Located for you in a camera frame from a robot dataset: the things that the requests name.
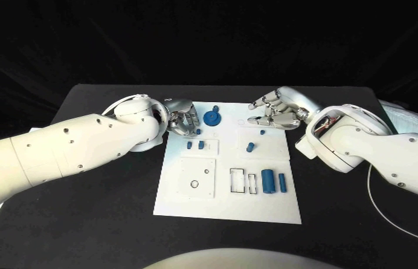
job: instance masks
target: circular hole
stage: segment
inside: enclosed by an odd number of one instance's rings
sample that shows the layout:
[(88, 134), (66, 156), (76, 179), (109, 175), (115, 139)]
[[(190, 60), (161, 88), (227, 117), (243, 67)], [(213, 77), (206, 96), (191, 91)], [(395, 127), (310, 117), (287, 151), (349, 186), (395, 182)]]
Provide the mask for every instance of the circular hole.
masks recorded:
[(193, 189), (199, 186), (197, 180), (193, 180), (190, 182), (190, 186), (191, 186)]

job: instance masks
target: white board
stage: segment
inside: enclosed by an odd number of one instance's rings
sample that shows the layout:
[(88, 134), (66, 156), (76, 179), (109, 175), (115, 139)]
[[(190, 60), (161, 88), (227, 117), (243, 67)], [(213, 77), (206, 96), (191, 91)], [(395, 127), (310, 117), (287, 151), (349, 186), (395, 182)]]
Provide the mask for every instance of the white board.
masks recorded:
[[(209, 127), (203, 123), (203, 114), (212, 111), (215, 105), (219, 106), (222, 121), (217, 126)], [(264, 108), (249, 111), (248, 104), (204, 102), (194, 102), (194, 107), (202, 134), (193, 138), (174, 133), (168, 135), (154, 215), (301, 224), (285, 132), (246, 122), (248, 117), (264, 115)], [(200, 140), (210, 144), (210, 148), (207, 145), (207, 149), (199, 151)], [(187, 149), (187, 141), (193, 142), (194, 149)], [(251, 153), (246, 152), (246, 141), (256, 144)], [(207, 161), (215, 160), (215, 190), (207, 198), (193, 195), (196, 190), (190, 187), (190, 176), (181, 175), (184, 158), (200, 162), (202, 165), (193, 164), (199, 167), (197, 172), (207, 166)], [(245, 193), (230, 192), (230, 168), (243, 169)], [(262, 192), (264, 169), (274, 171), (276, 193), (272, 194)], [(285, 174), (287, 193), (279, 191), (278, 173)], [(256, 194), (249, 194), (248, 174), (255, 174)]]

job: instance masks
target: black table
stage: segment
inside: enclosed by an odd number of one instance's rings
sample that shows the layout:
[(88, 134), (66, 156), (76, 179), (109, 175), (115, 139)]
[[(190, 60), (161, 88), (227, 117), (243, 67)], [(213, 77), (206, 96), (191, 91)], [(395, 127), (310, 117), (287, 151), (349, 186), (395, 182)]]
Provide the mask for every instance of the black table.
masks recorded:
[[(101, 113), (137, 93), (154, 99), (252, 102), (272, 86), (73, 87), (53, 123)], [(351, 103), (385, 120), (372, 90), (302, 87), (324, 105)], [(287, 131), (291, 170), (302, 225), (154, 216), (166, 142), (92, 171), (17, 194), (0, 213), (1, 268), (141, 268), (189, 251), (238, 247), (281, 251), (346, 268), (415, 267), (418, 240), (380, 218), (369, 201), (362, 163), (349, 173), (308, 160), (294, 143), (304, 133)], [(418, 232), (418, 196), (389, 185), (373, 171), (370, 188), (387, 217)]]

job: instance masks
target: rectangular slot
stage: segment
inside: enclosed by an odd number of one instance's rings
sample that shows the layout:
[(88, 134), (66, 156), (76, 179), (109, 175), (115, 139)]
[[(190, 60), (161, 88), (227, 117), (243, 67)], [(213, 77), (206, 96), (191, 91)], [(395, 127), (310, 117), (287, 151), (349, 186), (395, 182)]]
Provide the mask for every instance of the rectangular slot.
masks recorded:
[(255, 174), (248, 174), (248, 191), (251, 195), (256, 194), (256, 177)]
[(245, 193), (243, 169), (230, 168), (230, 192)]

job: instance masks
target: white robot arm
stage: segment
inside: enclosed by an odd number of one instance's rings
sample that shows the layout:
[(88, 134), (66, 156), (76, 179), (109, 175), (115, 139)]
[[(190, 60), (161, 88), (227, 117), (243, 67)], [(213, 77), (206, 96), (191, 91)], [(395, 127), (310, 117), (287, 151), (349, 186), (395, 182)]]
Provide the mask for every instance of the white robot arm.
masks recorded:
[(78, 117), (0, 140), (0, 203), (40, 183), (104, 165), (128, 151), (148, 150), (161, 144), (166, 130), (193, 136), (194, 126), (191, 101), (166, 100), (163, 105), (147, 95), (134, 95), (115, 102), (102, 115)]
[(249, 123), (295, 129), (307, 123), (305, 135), (295, 148), (313, 159), (347, 173), (363, 160), (377, 169), (389, 183), (418, 193), (418, 134), (392, 135), (382, 119), (354, 105), (324, 109), (292, 88), (284, 86), (251, 105), (265, 105), (265, 116)]

